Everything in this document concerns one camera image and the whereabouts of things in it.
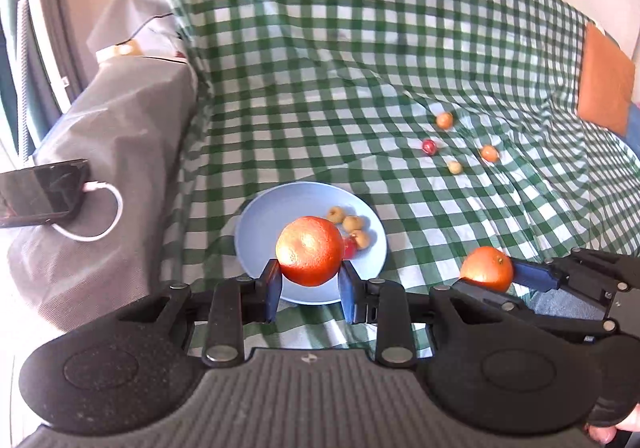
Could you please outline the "person right hand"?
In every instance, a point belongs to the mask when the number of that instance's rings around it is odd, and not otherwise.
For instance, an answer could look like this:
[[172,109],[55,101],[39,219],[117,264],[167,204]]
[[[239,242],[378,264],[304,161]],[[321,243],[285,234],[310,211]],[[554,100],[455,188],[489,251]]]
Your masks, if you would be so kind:
[[585,431],[588,435],[600,445],[606,445],[612,442],[618,432],[635,433],[640,431],[640,405],[636,405],[634,410],[626,416],[623,421],[615,426],[606,426],[598,428],[597,426],[587,425]]

